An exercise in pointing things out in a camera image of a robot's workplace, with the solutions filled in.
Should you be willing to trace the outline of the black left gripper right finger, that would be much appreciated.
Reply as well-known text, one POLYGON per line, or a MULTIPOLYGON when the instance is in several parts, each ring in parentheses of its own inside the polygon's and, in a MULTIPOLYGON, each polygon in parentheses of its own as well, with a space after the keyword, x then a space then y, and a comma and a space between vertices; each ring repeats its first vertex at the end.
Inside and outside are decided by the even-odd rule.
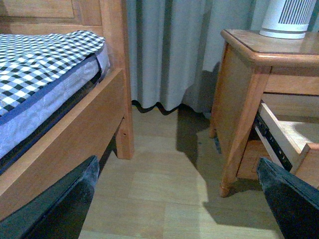
POLYGON ((317 239, 319 190, 264 157, 257 174, 284 238, 317 239))

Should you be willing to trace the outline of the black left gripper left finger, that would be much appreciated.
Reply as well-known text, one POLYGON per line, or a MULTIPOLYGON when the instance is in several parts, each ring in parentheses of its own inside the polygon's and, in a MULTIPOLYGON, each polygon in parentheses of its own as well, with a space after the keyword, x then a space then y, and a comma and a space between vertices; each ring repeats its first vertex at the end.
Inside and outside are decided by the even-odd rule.
POLYGON ((87 158, 32 201, 0 222, 2 239, 77 239, 99 177, 97 156, 87 158))

